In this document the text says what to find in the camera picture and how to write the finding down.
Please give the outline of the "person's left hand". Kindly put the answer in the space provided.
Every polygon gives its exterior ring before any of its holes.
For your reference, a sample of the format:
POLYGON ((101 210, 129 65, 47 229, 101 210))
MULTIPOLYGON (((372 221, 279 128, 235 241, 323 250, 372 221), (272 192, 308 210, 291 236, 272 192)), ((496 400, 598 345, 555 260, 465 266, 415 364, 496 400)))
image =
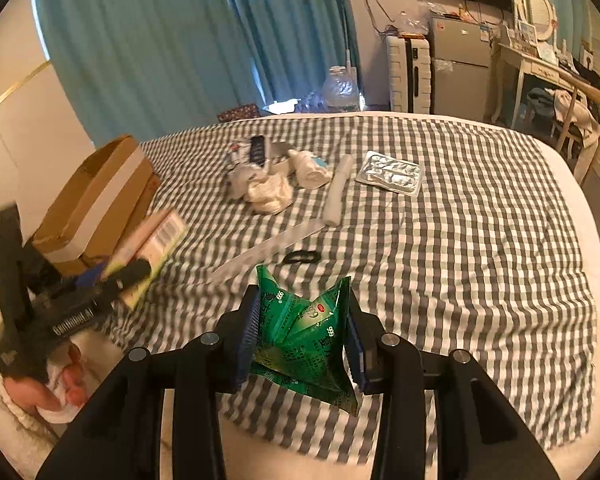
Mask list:
MULTIPOLYGON (((68 404, 82 408, 88 399, 84 382, 82 354, 73 342, 68 345, 66 355, 70 363, 61 370, 60 378, 64 384, 64 399, 68 404)), ((31 377, 3 379, 5 391, 23 411, 35 414, 39 408, 59 412, 62 405, 58 396, 42 382, 31 377)))

